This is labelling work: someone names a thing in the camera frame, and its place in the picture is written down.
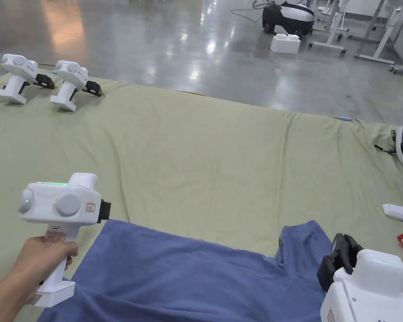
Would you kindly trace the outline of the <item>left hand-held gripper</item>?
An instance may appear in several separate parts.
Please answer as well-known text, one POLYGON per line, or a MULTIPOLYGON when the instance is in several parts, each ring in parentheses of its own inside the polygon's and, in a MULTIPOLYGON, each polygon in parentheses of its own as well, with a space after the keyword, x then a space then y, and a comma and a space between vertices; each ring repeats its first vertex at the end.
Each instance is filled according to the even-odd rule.
MULTIPOLYGON (((44 242, 74 242, 82 226, 110 218, 111 203, 95 190, 97 175, 74 173, 69 182, 34 182, 22 191, 20 218, 28 223, 47 224, 44 242)), ((74 295, 75 282, 63 280, 66 259, 42 281, 32 305, 52 307, 74 295)))

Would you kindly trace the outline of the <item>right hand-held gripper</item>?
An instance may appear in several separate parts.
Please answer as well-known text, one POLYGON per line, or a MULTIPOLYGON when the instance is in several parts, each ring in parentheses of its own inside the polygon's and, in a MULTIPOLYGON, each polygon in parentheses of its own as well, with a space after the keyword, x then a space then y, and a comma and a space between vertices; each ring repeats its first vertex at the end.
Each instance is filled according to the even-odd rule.
POLYGON ((332 260, 343 265, 320 309, 322 322, 403 322, 403 262, 396 255, 364 249, 337 233, 332 260))

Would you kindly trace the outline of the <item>person's left hand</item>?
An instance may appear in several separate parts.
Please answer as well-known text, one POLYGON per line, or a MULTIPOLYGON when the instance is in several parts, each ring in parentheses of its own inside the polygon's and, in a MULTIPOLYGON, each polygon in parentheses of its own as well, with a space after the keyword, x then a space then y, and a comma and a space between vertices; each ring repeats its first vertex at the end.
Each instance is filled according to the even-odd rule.
POLYGON ((24 292, 31 293, 59 264, 65 263, 64 270, 67 270, 77 255, 75 242, 46 244, 43 237, 31 237, 22 247, 10 275, 24 292))

